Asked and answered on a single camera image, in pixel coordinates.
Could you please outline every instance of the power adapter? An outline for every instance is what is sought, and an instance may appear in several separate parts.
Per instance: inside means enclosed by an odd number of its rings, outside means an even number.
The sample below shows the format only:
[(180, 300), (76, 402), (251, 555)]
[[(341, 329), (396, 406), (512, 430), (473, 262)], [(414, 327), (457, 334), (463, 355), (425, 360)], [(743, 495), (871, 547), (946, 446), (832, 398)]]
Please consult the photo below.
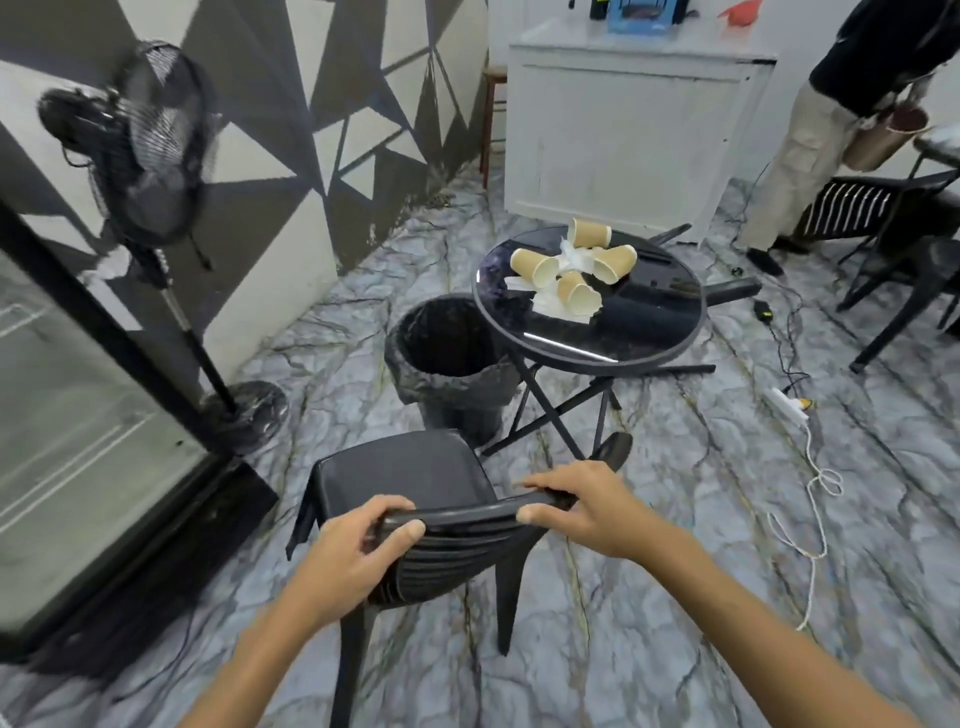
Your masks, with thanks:
[(804, 412), (810, 406), (810, 400), (798, 400), (787, 397), (777, 387), (771, 387), (763, 396), (789, 422), (800, 427), (806, 427), (810, 418)]
[(754, 299), (754, 315), (756, 319), (766, 326), (770, 326), (774, 321), (774, 312), (766, 301)]

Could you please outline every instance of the left hand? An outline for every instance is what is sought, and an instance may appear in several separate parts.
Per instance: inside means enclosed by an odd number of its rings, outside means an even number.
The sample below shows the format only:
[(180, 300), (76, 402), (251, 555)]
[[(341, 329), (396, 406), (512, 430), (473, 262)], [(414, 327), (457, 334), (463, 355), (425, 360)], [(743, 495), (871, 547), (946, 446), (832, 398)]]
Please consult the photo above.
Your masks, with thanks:
[(353, 610), (373, 590), (390, 565), (423, 536), (423, 521), (410, 521), (374, 551), (364, 546), (370, 527), (389, 510), (413, 510), (403, 496), (374, 496), (359, 508), (330, 519), (320, 538), (287, 585), (284, 596), (316, 632)]

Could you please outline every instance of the black garbage bag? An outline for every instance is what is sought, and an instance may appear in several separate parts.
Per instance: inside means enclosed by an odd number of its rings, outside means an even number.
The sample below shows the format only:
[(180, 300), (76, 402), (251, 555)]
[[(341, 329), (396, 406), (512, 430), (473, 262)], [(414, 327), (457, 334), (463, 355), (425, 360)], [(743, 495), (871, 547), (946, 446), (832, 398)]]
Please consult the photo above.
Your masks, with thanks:
[(404, 404), (428, 429), (457, 429), (473, 447), (500, 429), (520, 374), (467, 294), (421, 303), (387, 335), (384, 358)]

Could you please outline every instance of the person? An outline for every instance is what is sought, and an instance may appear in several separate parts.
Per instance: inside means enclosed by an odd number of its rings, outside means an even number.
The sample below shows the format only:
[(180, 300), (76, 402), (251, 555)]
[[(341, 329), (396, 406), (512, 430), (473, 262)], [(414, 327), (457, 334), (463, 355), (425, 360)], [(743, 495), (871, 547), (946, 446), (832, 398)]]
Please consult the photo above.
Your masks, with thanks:
[[(581, 461), (525, 485), (571, 493), (572, 511), (527, 505), (524, 523), (646, 569), (680, 603), (736, 673), (773, 728), (920, 728), (814, 641), (780, 621), (721, 571), (687, 531), (637, 500), (606, 464)], [(310, 638), (357, 606), (423, 535), (422, 521), (365, 554), (370, 526), (406, 498), (377, 496), (328, 521), (277, 601), (241, 637), (180, 728), (254, 728), (287, 668)]]
[(925, 87), (958, 50), (960, 0), (861, 0), (801, 87), (786, 138), (757, 191), (757, 208), (740, 237), (757, 268), (782, 276), (771, 248), (809, 252), (792, 239), (794, 229), (840, 168), (862, 121), (892, 106), (908, 85)]

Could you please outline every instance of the black shirt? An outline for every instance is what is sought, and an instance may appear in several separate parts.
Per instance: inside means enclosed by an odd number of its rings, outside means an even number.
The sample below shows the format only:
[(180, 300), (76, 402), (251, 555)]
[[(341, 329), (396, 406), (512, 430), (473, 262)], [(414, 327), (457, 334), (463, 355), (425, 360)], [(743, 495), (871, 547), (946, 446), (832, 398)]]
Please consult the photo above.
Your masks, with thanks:
[(960, 0), (861, 0), (810, 74), (820, 93), (870, 116), (960, 50)]

